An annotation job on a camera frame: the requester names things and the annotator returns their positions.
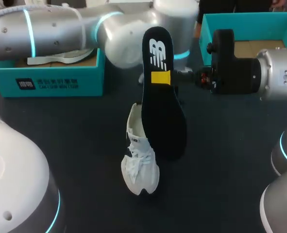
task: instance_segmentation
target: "yellow tape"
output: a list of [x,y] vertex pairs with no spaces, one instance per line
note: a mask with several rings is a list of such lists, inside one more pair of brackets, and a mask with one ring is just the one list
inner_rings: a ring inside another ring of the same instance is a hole
[[151,72],[151,82],[170,85],[170,70]]

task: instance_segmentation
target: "black logo on box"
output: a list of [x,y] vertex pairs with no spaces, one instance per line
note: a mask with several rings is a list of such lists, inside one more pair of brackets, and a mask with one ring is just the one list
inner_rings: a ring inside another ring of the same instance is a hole
[[20,90],[35,90],[32,79],[16,79]]

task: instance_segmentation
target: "black table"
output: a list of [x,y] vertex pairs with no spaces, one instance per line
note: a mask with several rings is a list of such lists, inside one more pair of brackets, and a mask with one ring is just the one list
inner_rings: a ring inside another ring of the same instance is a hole
[[[195,41],[189,65],[202,65]],[[140,199],[120,171],[126,121],[141,99],[141,67],[106,63],[101,98],[3,99],[0,115],[44,152],[67,208],[67,233],[264,233],[260,197],[276,176],[270,153],[287,125],[287,102],[215,96],[181,86],[185,156],[157,159],[158,192]]]

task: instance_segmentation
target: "shoe upper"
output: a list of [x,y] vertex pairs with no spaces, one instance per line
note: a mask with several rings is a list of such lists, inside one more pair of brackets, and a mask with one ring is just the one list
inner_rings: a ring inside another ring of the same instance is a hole
[[134,104],[127,121],[130,145],[121,164],[122,174],[128,188],[139,195],[143,189],[155,191],[159,180],[159,168],[155,153],[145,137],[141,121],[141,105]]

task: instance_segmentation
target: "black insole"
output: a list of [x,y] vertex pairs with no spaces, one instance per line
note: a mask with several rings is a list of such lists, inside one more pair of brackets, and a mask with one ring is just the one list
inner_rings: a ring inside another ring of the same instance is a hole
[[162,27],[148,29],[142,42],[144,87],[142,123],[156,156],[178,159],[186,147],[186,119],[169,84],[152,83],[152,72],[173,70],[173,46],[169,32]]

